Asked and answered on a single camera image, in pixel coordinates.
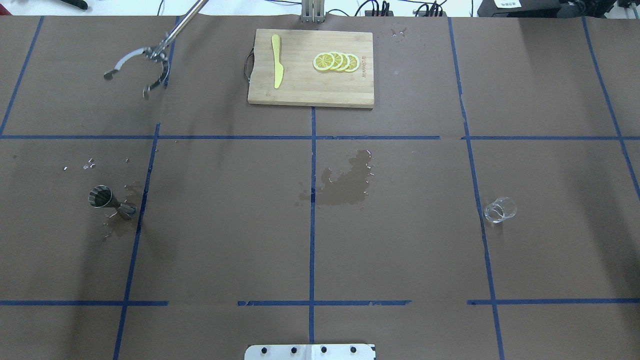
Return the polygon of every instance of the black box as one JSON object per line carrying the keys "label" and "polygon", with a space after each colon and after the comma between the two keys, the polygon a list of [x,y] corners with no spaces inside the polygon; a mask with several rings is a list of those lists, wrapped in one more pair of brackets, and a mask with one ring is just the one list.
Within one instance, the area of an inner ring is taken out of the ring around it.
{"label": "black box", "polygon": [[483,0],[478,8],[480,17],[556,17],[560,10],[559,0],[520,0],[519,8],[502,9],[493,0]]}

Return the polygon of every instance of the blue line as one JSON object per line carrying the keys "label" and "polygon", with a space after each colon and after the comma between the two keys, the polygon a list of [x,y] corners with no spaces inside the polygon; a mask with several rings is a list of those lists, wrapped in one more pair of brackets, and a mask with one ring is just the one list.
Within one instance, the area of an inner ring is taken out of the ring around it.
{"label": "blue line", "polygon": [[[407,306],[411,300],[315,300],[314,306]],[[238,306],[310,306],[307,300],[239,301]]]}
{"label": "blue line", "polygon": [[[175,24],[177,25],[178,22],[180,21],[180,16],[176,16],[175,17]],[[172,42],[171,44],[171,50],[169,50],[169,72],[166,74],[166,79],[164,79],[164,88],[166,88],[169,85],[169,76],[171,76],[171,68],[173,65],[173,49],[175,48],[175,40]]]}
{"label": "blue line", "polygon": [[162,135],[160,140],[311,140],[311,136],[270,135]]}
{"label": "blue line", "polygon": [[168,301],[0,300],[0,306],[169,306]]}
{"label": "blue line", "polygon": [[[467,152],[469,153],[469,164],[471,166],[471,178],[474,184],[474,193],[476,196],[476,208],[478,212],[478,217],[480,219],[480,228],[482,230],[482,242],[484,246],[484,265],[486,267],[486,276],[489,282],[489,293],[491,295],[491,300],[495,301],[495,288],[493,286],[493,273],[491,270],[491,259],[489,257],[489,246],[486,242],[486,231],[484,230],[484,219],[482,214],[482,205],[480,203],[480,193],[478,190],[478,182],[476,176],[476,164],[474,161],[474,152],[471,148],[471,140],[469,139],[469,126],[467,122],[467,112],[465,111],[465,105],[462,102],[462,82],[460,80],[460,68],[458,67],[458,55],[456,54],[456,41],[453,36],[453,24],[451,22],[451,18],[447,18],[449,21],[449,37],[451,38],[451,51],[453,53],[453,64],[456,69],[456,81],[458,83],[458,96],[460,98],[460,111],[462,112],[462,117],[464,120],[465,126],[465,138],[467,139]],[[498,354],[500,355],[500,360],[504,360],[504,347],[502,346],[502,333],[500,331],[500,320],[498,317],[498,306],[494,303],[492,304],[493,309],[493,324],[495,326],[495,337],[498,343]]]}
{"label": "blue line", "polygon": [[[156,124],[156,132],[154,133],[154,143],[151,146],[151,155],[149,157],[149,166],[147,168],[147,179],[145,181],[145,189],[142,193],[142,201],[140,202],[140,214],[138,215],[138,227],[136,228],[136,237],[133,241],[133,250],[131,252],[131,262],[129,263],[129,275],[127,276],[127,287],[124,291],[124,301],[129,301],[131,293],[131,283],[133,281],[133,271],[136,267],[136,258],[138,256],[138,245],[140,244],[140,233],[142,232],[142,219],[147,209],[147,197],[149,193],[149,182],[151,181],[151,172],[154,168],[156,159],[156,149],[158,145],[158,136],[160,134],[160,124]],[[116,346],[113,352],[113,360],[117,360],[120,355],[120,344],[122,343],[122,333],[124,332],[124,322],[127,318],[127,305],[122,306],[120,313],[120,325],[118,326],[118,336],[116,337]]]}
{"label": "blue line", "polygon": [[151,140],[152,135],[2,135],[7,140]]}
{"label": "blue line", "polygon": [[24,76],[24,71],[27,69],[27,64],[29,63],[29,59],[31,57],[31,53],[33,52],[33,48],[36,45],[36,40],[38,39],[38,34],[40,34],[40,28],[42,27],[42,22],[44,21],[44,16],[40,17],[40,21],[38,21],[38,27],[36,28],[35,34],[33,34],[33,39],[31,39],[31,46],[29,46],[29,51],[27,52],[27,57],[24,59],[24,63],[22,64],[22,70],[20,70],[20,75],[18,75],[18,80],[15,82],[15,87],[13,88],[13,94],[11,94],[11,99],[9,100],[9,105],[6,107],[6,112],[4,113],[4,118],[2,120],[2,125],[0,125],[0,135],[4,133],[4,127],[6,126],[6,122],[9,120],[9,114],[11,113],[11,108],[13,107],[13,102],[15,100],[16,95],[18,95],[18,89],[20,88],[20,83],[22,82],[22,77]]}
{"label": "blue line", "polygon": [[584,28],[584,35],[587,38],[587,45],[589,46],[589,52],[591,53],[591,59],[593,60],[593,66],[596,69],[596,74],[598,75],[598,80],[600,82],[600,87],[602,88],[602,93],[604,94],[604,99],[607,101],[607,107],[609,108],[609,114],[611,115],[613,126],[616,128],[616,134],[618,134],[618,140],[620,141],[622,154],[625,156],[625,161],[627,162],[627,168],[629,169],[629,174],[631,175],[631,180],[633,181],[634,188],[636,188],[636,195],[640,200],[640,186],[638,186],[636,172],[634,171],[634,168],[631,165],[631,160],[629,159],[629,153],[627,152],[627,146],[625,145],[625,141],[622,137],[620,126],[618,125],[618,119],[616,119],[616,114],[613,111],[613,106],[611,105],[611,100],[609,98],[607,87],[604,85],[604,80],[602,79],[602,75],[600,73],[600,67],[598,66],[598,60],[596,60],[596,54],[593,52],[593,46],[591,45],[591,37],[589,36],[589,29],[587,28],[587,20],[584,16],[582,17],[582,27]]}
{"label": "blue line", "polygon": [[619,140],[617,136],[463,136],[461,140]]}
{"label": "blue line", "polygon": [[309,343],[314,336],[316,301],[316,107],[311,107],[311,212],[309,226]]}
{"label": "blue line", "polygon": [[318,136],[318,140],[440,140],[439,136],[371,136],[371,135],[341,135]]}
{"label": "blue line", "polygon": [[640,299],[503,299],[468,300],[467,305],[640,304]]}

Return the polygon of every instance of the white bracket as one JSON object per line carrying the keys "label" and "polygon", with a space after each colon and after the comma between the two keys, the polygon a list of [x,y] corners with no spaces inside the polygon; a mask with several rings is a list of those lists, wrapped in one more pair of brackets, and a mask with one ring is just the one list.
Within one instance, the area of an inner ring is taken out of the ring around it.
{"label": "white bracket", "polygon": [[376,360],[371,344],[252,345],[244,360]]}
{"label": "white bracket", "polygon": [[324,0],[302,0],[302,22],[324,22]]}

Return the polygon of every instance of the metal handle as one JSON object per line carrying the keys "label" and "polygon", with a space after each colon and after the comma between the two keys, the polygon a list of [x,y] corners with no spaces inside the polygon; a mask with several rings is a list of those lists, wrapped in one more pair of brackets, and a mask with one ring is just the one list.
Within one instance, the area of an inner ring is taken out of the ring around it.
{"label": "metal handle", "polygon": [[209,2],[209,0],[198,0],[187,12],[187,14],[180,20],[180,22],[171,30],[169,34],[160,42],[156,48],[153,49],[149,58],[155,59],[163,52],[172,42],[178,34],[189,24],[189,21],[195,17],[195,15]]}

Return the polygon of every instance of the red object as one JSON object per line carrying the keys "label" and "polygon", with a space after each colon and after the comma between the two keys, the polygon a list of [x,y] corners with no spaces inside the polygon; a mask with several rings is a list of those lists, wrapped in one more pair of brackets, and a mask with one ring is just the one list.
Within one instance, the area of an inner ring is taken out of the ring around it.
{"label": "red object", "polygon": [[0,4],[0,15],[11,15],[11,13],[9,12],[9,10],[5,9],[2,4]]}

